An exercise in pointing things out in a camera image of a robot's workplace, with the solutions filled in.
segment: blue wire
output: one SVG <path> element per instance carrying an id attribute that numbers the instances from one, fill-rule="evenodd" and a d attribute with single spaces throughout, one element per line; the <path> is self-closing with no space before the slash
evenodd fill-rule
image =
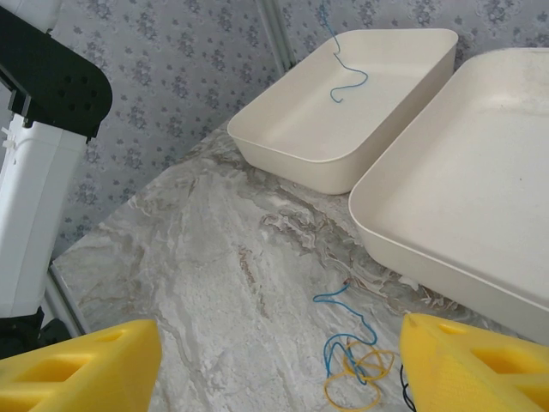
<path id="1" fill-rule="evenodd" d="M 371 334 L 373 335 L 373 338 L 372 338 L 371 342 L 367 342 L 367 341 L 364 341 L 364 340 L 356 337 L 355 335 L 351 335 L 351 334 L 348 334 L 348 333 L 337 333 L 337 334 L 333 335 L 332 337 L 330 337 L 330 339 L 328 339 L 328 341 L 326 341 L 326 343 L 324 344 L 324 349 L 323 349 L 324 366 L 326 367 L 327 378 L 329 378 L 332 374 L 332 372 L 330 371 L 330 364 L 331 364 L 332 358 L 334 356 L 335 348 L 341 348 L 343 350 L 343 352 L 345 353 L 345 356 L 349 359 L 349 362 L 351 363 L 351 366 L 353 367 L 353 371 L 354 371 L 354 374 L 355 374 L 357 380 L 362 385 L 366 385 L 367 382 L 364 379 L 361 378 L 361 376 L 366 375 L 366 372 L 365 372 L 363 367 L 357 365 L 357 361 L 354 359 L 353 352 L 351 351 L 351 349 L 350 348 L 347 349 L 339 341 L 335 342 L 334 344 L 332 344 L 330 346 L 330 344 L 333 340 L 335 340 L 337 338 L 340 338 L 340 337 L 350 337 L 350 338 L 352 338 L 356 341 L 359 341 L 359 342 L 363 343 L 364 345 L 368 345 L 368 346 L 372 346 L 372 345 L 375 345 L 377 343 L 377 334 L 371 328 L 371 326 L 366 323 L 366 321 L 364 319 L 364 315 L 354 311 L 353 309 L 351 309 L 348 305 L 344 304 L 343 302 L 340 302 L 338 300 L 330 299 L 330 298 L 333 298 L 334 296 L 337 296 L 338 294 L 342 294 L 347 289 L 349 289 L 350 286 L 351 286 L 351 284 L 348 283 L 343 288 L 341 288 L 340 290 L 338 290 L 337 292 L 334 292 L 332 294 L 318 294 L 317 296 L 312 298 L 312 301 L 315 302 L 315 303 L 329 303 L 329 304 L 333 304 L 333 305 L 343 306 L 350 313 L 352 313 L 355 316 L 358 316 L 360 318 L 360 320 L 362 321 L 362 325 L 367 330 L 369 330 L 371 332 Z"/>
<path id="2" fill-rule="evenodd" d="M 335 90 L 344 90 L 346 88 L 359 88 L 360 86 L 362 86 L 363 84 L 365 84 L 367 81 L 368 81 L 368 73 L 366 73 L 365 71 L 362 71 L 362 70 L 358 70 L 358 69 L 353 69 L 351 67 L 348 67 L 346 66 L 342 61 L 341 61 L 341 58 L 340 58 L 340 53 L 341 53 L 341 45 L 340 45 L 340 42 L 339 40 L 337 39 L 337 37 L 335 37 L 335 33 L 334 33 L 334 30 L 332 30 L 332 27 L 329 25 L 328 23 L 328 13 L 326 11 L 326 4 L 324 3 L 324 0 L 322 2 L 322 4 L 320 5 L 320 8 L 318 9 L 318 11 L 320 12 L 320 17 L 321 19 L 323 20 L 323 23 L 324 23 L 324 26 L 326 26 L 326 28 L 328 29 L 329 33 L 332 35 L 332 37 L 334 38 L 335 40 L 335 43 L 337 44 L 337 52 L 334 53 L 334 56 L 335 58 L 337 59 L 338 62 L 340 62 L 341 66 L 343 66 L 344 69 L 346 70 L 349 70 L 349 71 L 353 71 L 354 73 L 360 73 L 361 75 L 364 75 L 364 80 L 360 83 L 357 83 L 357 84 L 351 84 L 351 85 L 348 85 L 348 86 L 340 86 L 338 88 L 332 88 L 329 92 L 329 96 L 332 98 L 332 100 L 335 102 L 335 103 L 341 103 L 343 101 L 343 99 L 336 99 L 334 97 L 334 91 Z"/>

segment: gray marble surface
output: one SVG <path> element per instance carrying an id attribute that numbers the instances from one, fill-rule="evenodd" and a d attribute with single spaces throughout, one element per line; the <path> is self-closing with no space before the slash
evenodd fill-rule
<path id="1" fill-rule="evenodd" d="M 329 411 L 322 350 L 337 332 L 398 351 L 406 312 L 508 333 L 498 324 L 387 270 L 360 244 L 347 196 L 327 197 L 249 166 L 224 128 L 199 144 L 55 265 L 93 330 L 158 322 L 163 361 L 151 411 Z M 405 411 L 400 360 L 373 410 Z M 347 405 L 371 392 L 332 387 Z"/>

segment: purple floral pattern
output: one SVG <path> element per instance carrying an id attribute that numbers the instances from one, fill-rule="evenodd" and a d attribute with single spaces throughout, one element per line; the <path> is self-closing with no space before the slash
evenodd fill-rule
<path id="1" fill-rule="evenodd" d="M 70 189 L 56 255 L 277 77 L 254 0 L 67 0 L 53 36 L 99 66 L 114 97 Z"/>
<path id="2" fill-rule="evenodd" d="M 456 66 L 475 54 L 512 46 L 549 46 L 546 0 L 324 0 L 337 32 L 359 28 L 445 27 L 456 31 Z M 319 18 L 322 0 L 280 0 L 298 60 L 329 38 Z"/>

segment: cream plastic tray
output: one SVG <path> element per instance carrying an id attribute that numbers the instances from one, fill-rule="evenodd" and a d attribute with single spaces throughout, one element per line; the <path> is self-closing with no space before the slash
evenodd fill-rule
<path id="1" fill-rule="evenodd" d="M 341 58 L 321 45 L 229 123 L 255 167 L 327 194 L 350 191 L 454 71 L 457 34 L 443 29 L 357 30 L 338 35 Z"/>
<path id="2" fill-rule="evenodd" d="M 358 182 L 380 264 L 549 344 L 549 49 L 466 62 Z"/>

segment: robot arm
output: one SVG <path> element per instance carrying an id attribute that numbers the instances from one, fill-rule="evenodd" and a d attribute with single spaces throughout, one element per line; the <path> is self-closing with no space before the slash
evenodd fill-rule
<path id="1" fill-rule="evenodd" d="M 0 318 L 37 312 L 69 184 L 112 105 L 101 70 L 47 34 L 59 4 L 0 0 L 0 81 L 14 113 L 0 173 Z"/>

